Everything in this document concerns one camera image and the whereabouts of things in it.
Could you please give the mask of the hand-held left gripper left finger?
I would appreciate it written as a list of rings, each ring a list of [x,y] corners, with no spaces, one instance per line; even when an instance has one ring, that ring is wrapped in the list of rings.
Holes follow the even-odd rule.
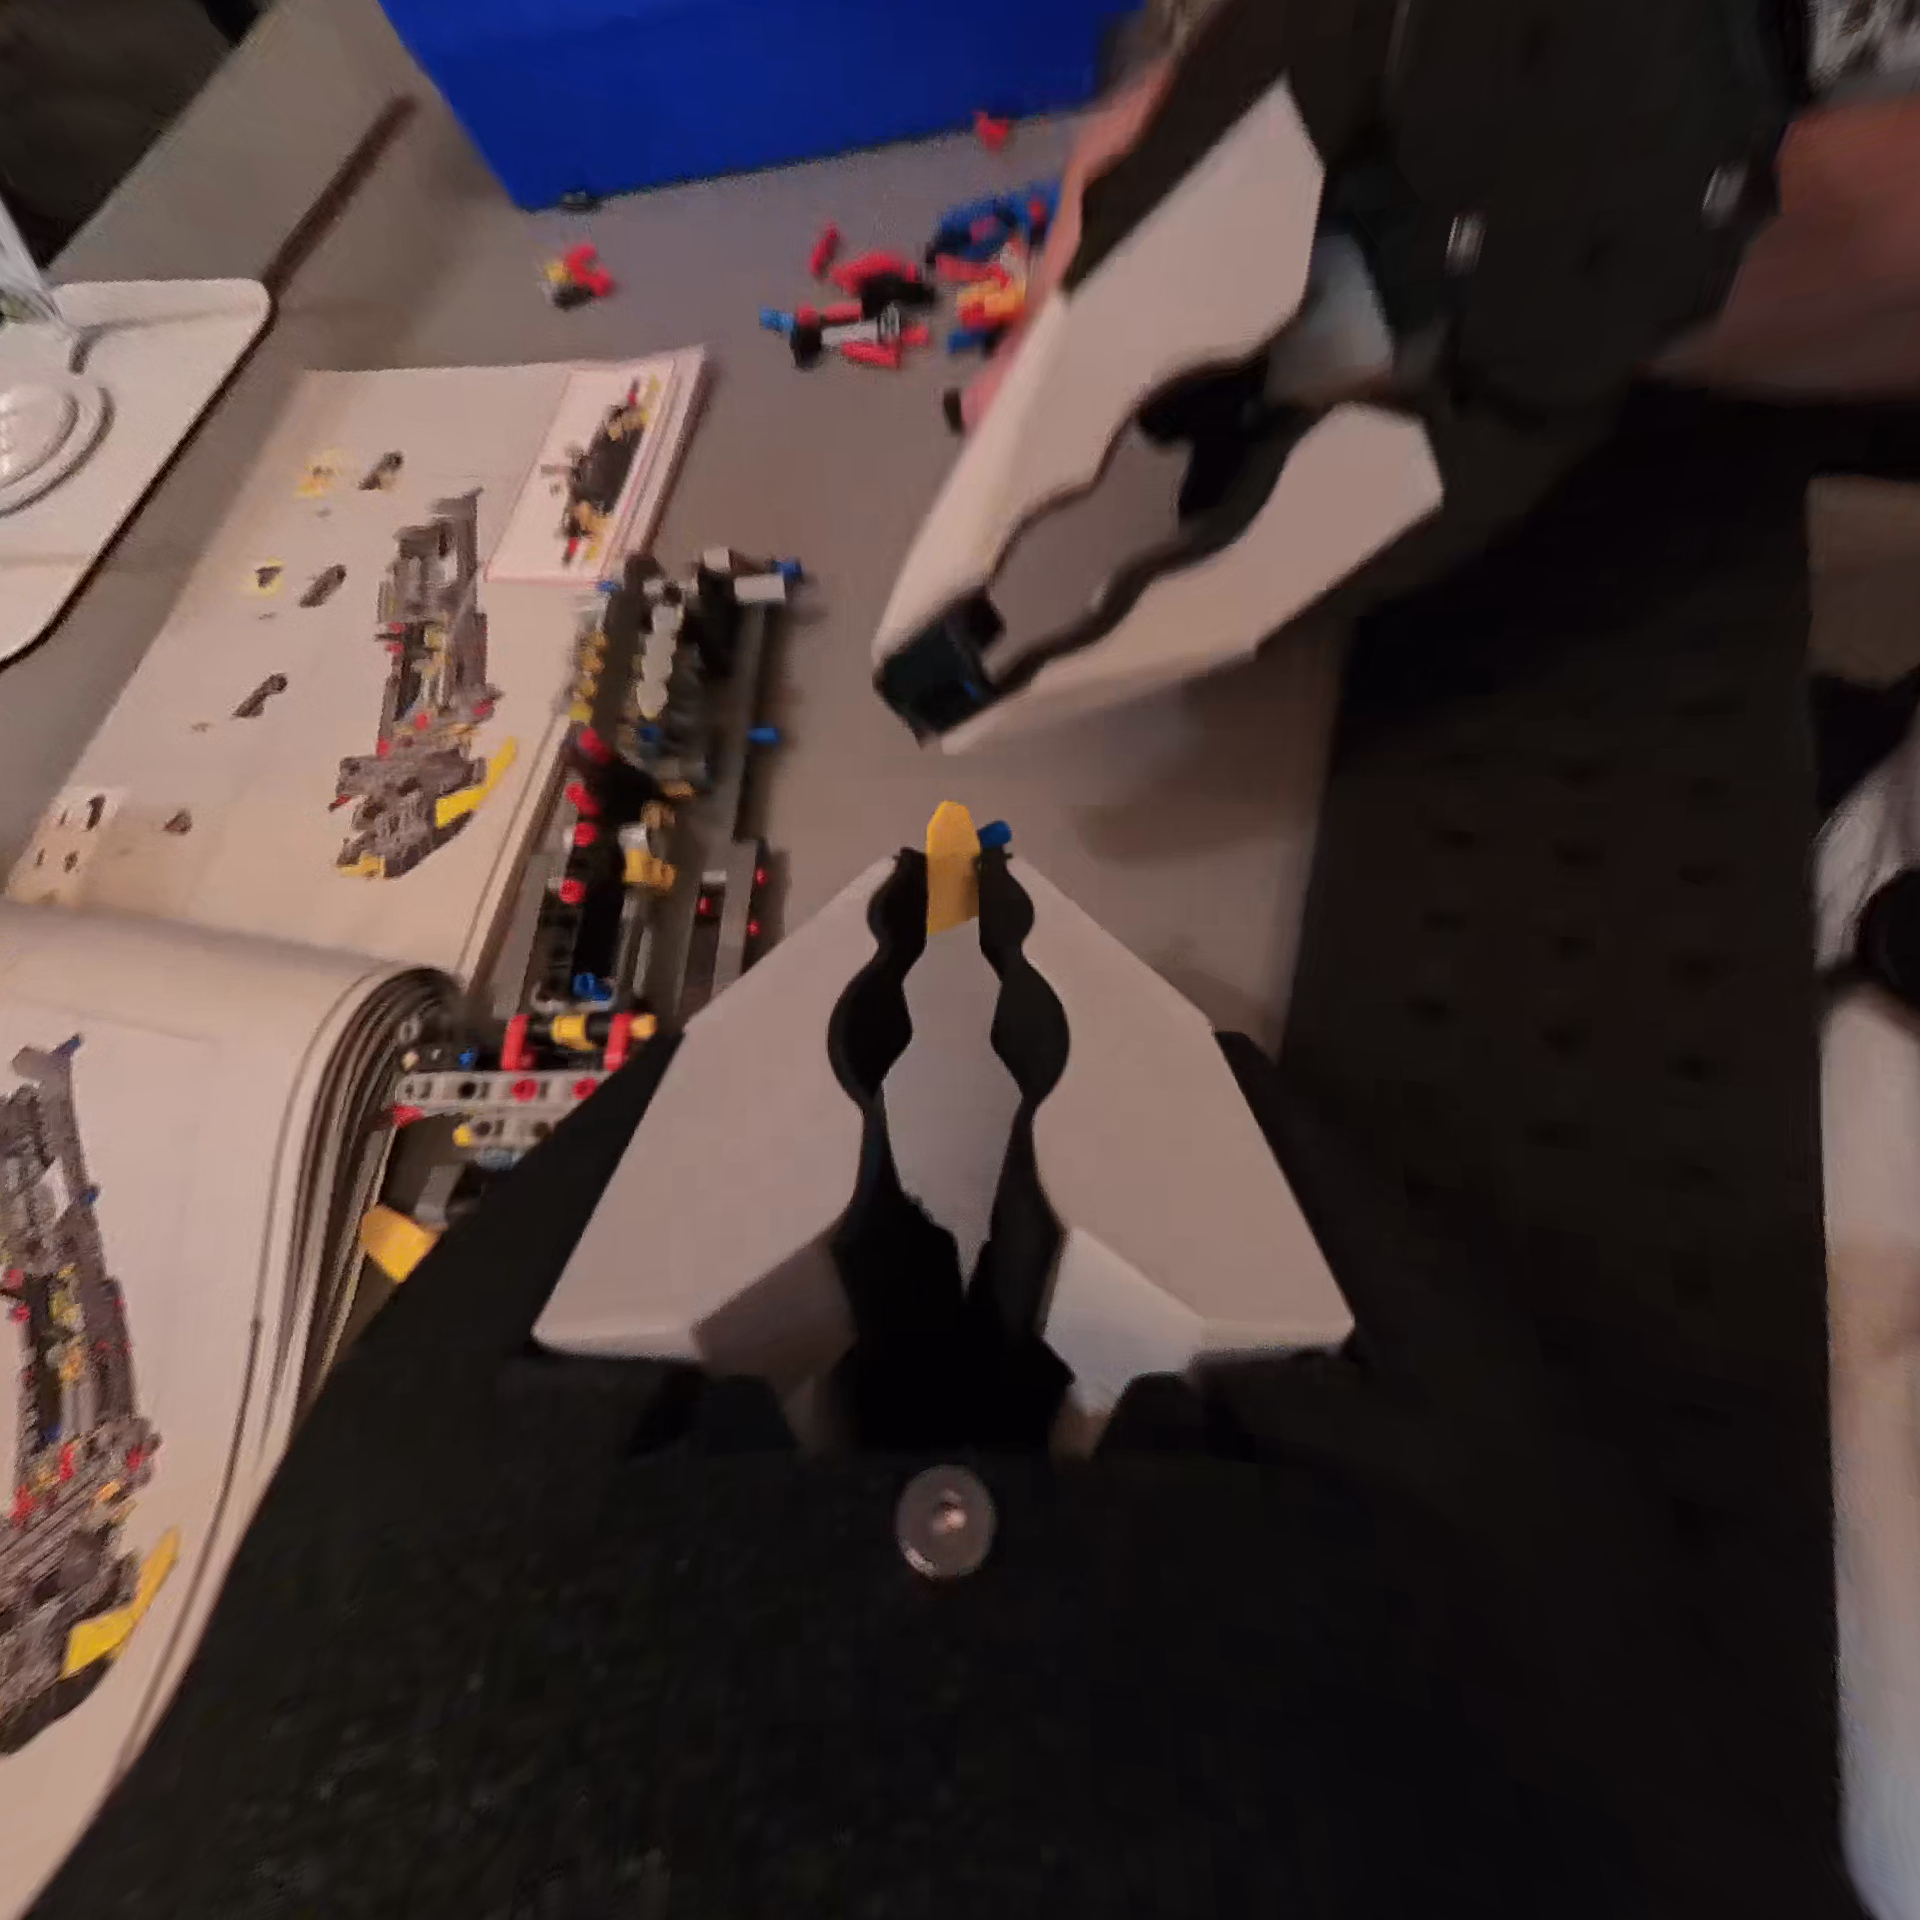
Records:
[[[905,848],[682,1027],[540,1310],[542,1350],[927,1417],[927,1217],[884,1109],[926,937],[927,859]]]

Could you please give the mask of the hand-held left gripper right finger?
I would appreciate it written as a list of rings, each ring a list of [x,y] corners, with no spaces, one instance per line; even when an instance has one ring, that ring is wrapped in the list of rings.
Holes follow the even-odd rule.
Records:
[[[1353,1310],[1210,1021],[1007,848],[975,862],[975,934],[1017,1090],[975,1294],[1062,1364],[1055,1421],[1337,1350]]]

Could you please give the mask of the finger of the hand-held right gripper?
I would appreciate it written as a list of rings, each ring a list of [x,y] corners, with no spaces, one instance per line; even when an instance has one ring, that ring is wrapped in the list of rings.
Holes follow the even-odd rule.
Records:
[[[1125,592],[1103,634],[1039,661],[933,739],[946,755],[972,752],[1237,666],[1433,516],[1442,499],[1414,418],[1338,404],[1287,454],[1245,530]]]
[[[1084,248],[903,558],[873,672],[952,601],[990,594],[1022,532],[1096,485],[1148,403],[1245,363],[1293,320],[1324,177],[1288,84],[1271,80],[1149,208],[1122,214],[1105,252],[1086,187]]]

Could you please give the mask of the black lego connector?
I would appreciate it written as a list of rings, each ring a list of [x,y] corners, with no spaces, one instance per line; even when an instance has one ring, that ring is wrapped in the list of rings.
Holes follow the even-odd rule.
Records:
[[[1000,636],[991,598],[968,592],[877,661],[873,689],[911,739],[937,741],[999,704],[986,652]]]

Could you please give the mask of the yellow lego piece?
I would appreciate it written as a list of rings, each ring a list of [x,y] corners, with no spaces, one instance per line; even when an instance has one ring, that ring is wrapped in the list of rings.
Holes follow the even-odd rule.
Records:
[[[972,812],[958,800],[940,803],[924,835],[926,934],[943,937],[977,915],[980,837]]]

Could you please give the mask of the lego car chassis assembly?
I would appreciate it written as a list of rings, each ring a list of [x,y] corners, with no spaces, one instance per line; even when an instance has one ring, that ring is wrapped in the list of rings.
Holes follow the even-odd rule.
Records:
[[[582,616],[519,960],[493,1012],[402,1053],[396,1137],[440,1130],[480,1177],[516,1166],[761,949],[769,875],[750,824],[768,643],[809,586],[794,558],[711,546],[629,561]]]

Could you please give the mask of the person's right forearm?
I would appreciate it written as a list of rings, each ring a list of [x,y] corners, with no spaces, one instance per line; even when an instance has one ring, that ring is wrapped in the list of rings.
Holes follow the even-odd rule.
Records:
[[[1653,372],[1744,394],[1916,401],[1916,91],[1829,102],[1792,123],[1775,219],[1717,320]]]

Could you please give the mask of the pile of lego pins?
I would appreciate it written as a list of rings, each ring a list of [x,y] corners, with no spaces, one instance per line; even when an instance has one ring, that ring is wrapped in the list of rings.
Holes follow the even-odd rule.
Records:
[[[758,308],[758,332],[798,370],[897,372],[926,353],[993,357],[1023,320],[1062,195],[1057,177],[1009,171],[1022,132],[1022,117],[973,113],[972,139],[991,160],[991,180],[933,212],[924,233],[862,245],[839,222],[815,222],[801,280]]]

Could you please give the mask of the lego instruction booklet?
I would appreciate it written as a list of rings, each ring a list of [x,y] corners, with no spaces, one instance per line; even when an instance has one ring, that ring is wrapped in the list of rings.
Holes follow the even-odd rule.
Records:
[[[493,965],[572,643],[706,379],[308,374],[6,878],[5,1915],[152,1734],[340,1355],[399,1056]]]

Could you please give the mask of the person's right hand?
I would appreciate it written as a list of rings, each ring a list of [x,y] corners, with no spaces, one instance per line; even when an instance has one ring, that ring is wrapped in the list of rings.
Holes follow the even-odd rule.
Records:
[[[1062,165],[1062,193],[1078,195],[1086,180],[1111,169],[1134,149],[1172,77],[1172,60],[1141,65],[1117,82],[1078,123]]]

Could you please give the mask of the blue plastic bin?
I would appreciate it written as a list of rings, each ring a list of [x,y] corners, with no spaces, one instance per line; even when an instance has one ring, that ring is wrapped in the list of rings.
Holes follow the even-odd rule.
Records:
[[[519,208],[605,202],[1093,98],[1126,2],[384,2]]]

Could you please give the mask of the black dimpled foam pad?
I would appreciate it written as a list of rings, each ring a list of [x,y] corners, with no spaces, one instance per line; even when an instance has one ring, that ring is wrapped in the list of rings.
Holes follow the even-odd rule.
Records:
[[[1518,1301],[1665,1526],[1741,1835],[1702,1915],[1840,1865],[1808,488],[1872,412],[1647,389],[1354,638],[1285,1066]]]

